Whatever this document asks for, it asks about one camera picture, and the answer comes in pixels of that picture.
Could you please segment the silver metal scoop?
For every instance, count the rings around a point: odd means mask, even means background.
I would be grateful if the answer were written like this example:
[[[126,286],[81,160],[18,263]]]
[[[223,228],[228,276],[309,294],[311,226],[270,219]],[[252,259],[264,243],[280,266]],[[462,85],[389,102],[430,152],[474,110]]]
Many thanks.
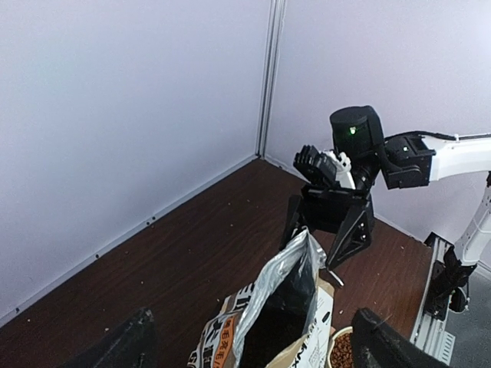
[[[334,271],[329,270],[328,274],[332,278],[332,280],[333,280],[333,282],[337,288],[342,288],[344,286],[344,282],[341,280],[341,278]]]

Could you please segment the brown pet food bag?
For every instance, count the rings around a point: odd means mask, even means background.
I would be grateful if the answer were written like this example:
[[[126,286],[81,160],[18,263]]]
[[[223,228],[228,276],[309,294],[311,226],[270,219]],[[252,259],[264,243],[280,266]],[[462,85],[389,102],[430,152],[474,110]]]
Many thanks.
[[[324,367],[334,288],[326,254],[307,228],[251,284],[229,295],[204,326],[189,367]]]

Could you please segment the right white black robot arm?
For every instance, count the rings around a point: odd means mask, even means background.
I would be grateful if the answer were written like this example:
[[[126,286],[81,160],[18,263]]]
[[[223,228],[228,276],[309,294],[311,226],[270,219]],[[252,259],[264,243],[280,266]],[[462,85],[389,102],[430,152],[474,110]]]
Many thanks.
[[[303,229],[335,236],[325,265],[332,271],[372,243],[371,189],[383,176],[388,189],[428,186],[450,176],[490,171],[490,135],[409,131],[385,136],[371,106],[345,107],[330,117],[334,147],[303,146],[293,166],[306,179],[288,202],[282,242]]]

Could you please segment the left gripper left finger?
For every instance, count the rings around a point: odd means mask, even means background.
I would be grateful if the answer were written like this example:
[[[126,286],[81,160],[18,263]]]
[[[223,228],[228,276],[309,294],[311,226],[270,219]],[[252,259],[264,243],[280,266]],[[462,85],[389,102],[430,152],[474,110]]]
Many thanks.
[[[157,330],[151,309],[140,308],[61,367],[157,367]]]

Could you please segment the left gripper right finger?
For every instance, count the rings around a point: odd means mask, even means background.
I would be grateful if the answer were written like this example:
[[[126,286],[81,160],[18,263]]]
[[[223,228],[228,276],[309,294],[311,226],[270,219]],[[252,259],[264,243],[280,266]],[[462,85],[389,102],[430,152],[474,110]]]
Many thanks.
[[[369,308],[358,309],[351,326],[354,367],[448,367],[415,347]]]

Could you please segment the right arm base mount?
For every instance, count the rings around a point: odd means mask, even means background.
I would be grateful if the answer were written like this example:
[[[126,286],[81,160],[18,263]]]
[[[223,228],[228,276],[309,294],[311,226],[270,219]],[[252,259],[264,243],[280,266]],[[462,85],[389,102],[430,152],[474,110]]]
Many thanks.
[[[447,312],[463,313],[468,310],[470,302],[470,275],[477,265],[463,266],[455,254],[455,247],[446,239],[431,232],[424,242],[433,250],[444,247],[443,260],[433,263],[430,283],[423,311],[437,320],[445,320]]]

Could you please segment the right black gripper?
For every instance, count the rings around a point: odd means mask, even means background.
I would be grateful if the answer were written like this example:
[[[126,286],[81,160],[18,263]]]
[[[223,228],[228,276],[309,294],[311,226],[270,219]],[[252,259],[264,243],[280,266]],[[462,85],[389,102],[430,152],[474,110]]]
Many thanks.
[[[371,245],[374,210],[369,191],[305,184],[301,193],[288,199],[280,249],[304,223],[310,229],[337,232],[326,262],[330,271]]]

